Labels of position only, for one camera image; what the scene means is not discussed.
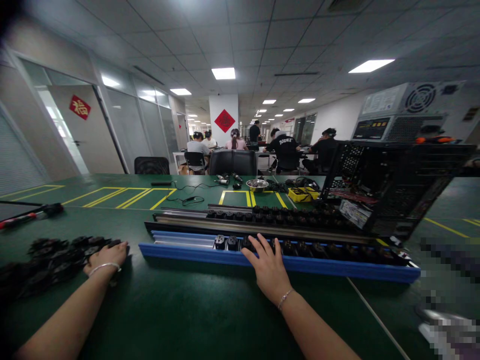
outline wall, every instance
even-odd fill
[[[231,139],[230,131],[232,129],[238,129],[239,124],[239,96],[235,95],[212,95],[209,96],[210,102],[210,119],[211,119],[211,136],[216,140],[218,146],[225,146],[226,142]],[[215,120],[219,117],[220,113],[226,110],[230,116],[235,120],[233,125],[224,132],[215,123]]]

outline yellow box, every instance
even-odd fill
[[[304,192],[309,193],[311,196],[307,194],[296,194],[293,192],[293,189],[301,189]],[[295,203],[308,203],[318,198],[319,192],[316,192],[311,187],[292,187],[288,189],[288,197]]]

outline hand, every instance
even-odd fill
[[[89,275],[93,269],[107,263],[116,263],[122,266],[122,264],[125,262],[125,259],[127,258],[128,244],[129,243],[127,241],[124,241],[111,248],[109,248],[108,245],[104,246],[99,252],[96,252],[92,256],[90,256],[90,258],[88,259],[88,264],[85,265],[85,267],[83,268],[83,272]],[[104,266],[95,271],[95,274],[99,273],[100,271],[108,271],[109,273],[111,273],[110,276],[112,276],[117,272],[117,268],[115,266]]]
[[[268,241],[262,236],[262,234],[258,233],[257,236],[260,239],[261,244],[252,236],[249,236],[248,239],[255,247],[258,257],[245,247],[241,249],[241,253],[245,255],[255,269],[256,284],[261,292],[275,306],[278,306],[282,296],[292,288],[282,260],[280,243],[279,240],[275,238],[274,254]]]

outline white t-shirt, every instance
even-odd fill
[[[211,137],[210,140],[208,140],[207,138],[204,138],[202,143],[204,143],[207,148],[214,148],[217,146],[217,142],[213,137]]]

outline red diamond sign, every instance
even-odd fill
[[[223,109],[223,111],[220,113],[220,115],[218,115],[215,120],[215,124],[217,124],[217,126],[222,129],[224,133],[226,133],[234,123],[234,118],[231,117],[225,109]]]

